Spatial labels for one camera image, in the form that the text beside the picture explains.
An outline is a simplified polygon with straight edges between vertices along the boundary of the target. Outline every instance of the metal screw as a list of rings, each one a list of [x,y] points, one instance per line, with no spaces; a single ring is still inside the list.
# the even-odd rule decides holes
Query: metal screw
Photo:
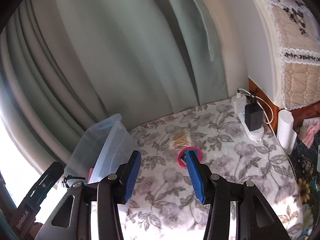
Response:
[[[112,173],[112,174],[110,174],[110,175],[108,176],[108,179],[110,179],[110,180],[115,180],[116,178],[118,178],[118,176],[117,176],[117,174],[115,174],[115,173]]]
[[[254,186],[254,182],[252,180],[247,180],[245,182],[245,184],[247,185],[247,187],[253,187]]]
[[[74,187],[81,187],[82,186],[82,182],[81,181],[76,181],[74,184],[73,184]]]
[[[210,178],[213,180],[218,180],[220,176],[218,174],[211,174]]]

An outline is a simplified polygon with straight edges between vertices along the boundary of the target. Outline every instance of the blue gripper pad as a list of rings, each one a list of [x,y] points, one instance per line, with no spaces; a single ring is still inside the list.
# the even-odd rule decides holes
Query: blue gripper pad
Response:
[[[201,204],[203,204],[204,203],[203,183],[202,183],[200,174],[196,168],[196,165],[194,164],[190,156],[190,151],[194,151],[194,150],[187,150],[185,152],[187,169],[188,169],[191,183],[193,186],[193,191],[196,194],[196,198],[200,201]]]
[[[126,203],[132,196],[132,192],[134,189],[134,185],[136,184],[140,166],[141,166],[141,153],[138,152],[133,162],[133,165],[131,167],[131,170],[129,172],[129,175],[127,177],[127,180],[125,181],[125,184],[124,184],[124,200]]]

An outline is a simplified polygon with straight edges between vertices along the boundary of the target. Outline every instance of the embroidered fabric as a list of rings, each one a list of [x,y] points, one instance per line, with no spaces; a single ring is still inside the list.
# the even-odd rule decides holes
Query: embroidered fabric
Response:
[[[320,53],[305,49],[283,48],[284,60],[287,63],[298,63],[320,66]]]
[[[307,14],[311,18],[311,22],[313,25],[313,29],[316,33],[316,38],[318,42],[320,43],[320,26],[316,19],[314,18],[311,11],[307,8],[307,6],[298,0],[267,0],[269,4],[276,5],[280,7],[281,9],[285,10],[290,20],[297,23],[301,34],[304,36],[308,36],[309,34],[306,32],[306,23],[304,20],[304,15]]]

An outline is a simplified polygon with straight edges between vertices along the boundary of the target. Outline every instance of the black charger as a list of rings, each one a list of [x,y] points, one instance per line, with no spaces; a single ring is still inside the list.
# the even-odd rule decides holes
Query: black charger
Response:
[[[249,104],[244,108],[244,122],[247,125],[249,131],[254,131],[262,126],[263,109],[258,105],[255,92],[250,91]]]

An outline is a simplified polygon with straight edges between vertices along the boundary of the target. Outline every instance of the power strip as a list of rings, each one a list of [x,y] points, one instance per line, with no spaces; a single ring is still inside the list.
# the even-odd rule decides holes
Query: power strip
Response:
[[[254,130],[254,131],[249,131],[247,125],[245,124],[244,121],[244,112],[241,112],[239,114],[237,114],[237,116],[240,119],[240,122],[242,123],[242,126],[244,127],[244,130],[247,134],[247,136],[249,137],[250,140],[255,141],[255,142],[261,142],[263,134],[264,134],[264,128],[263,126],[261,126],[261,128]]]

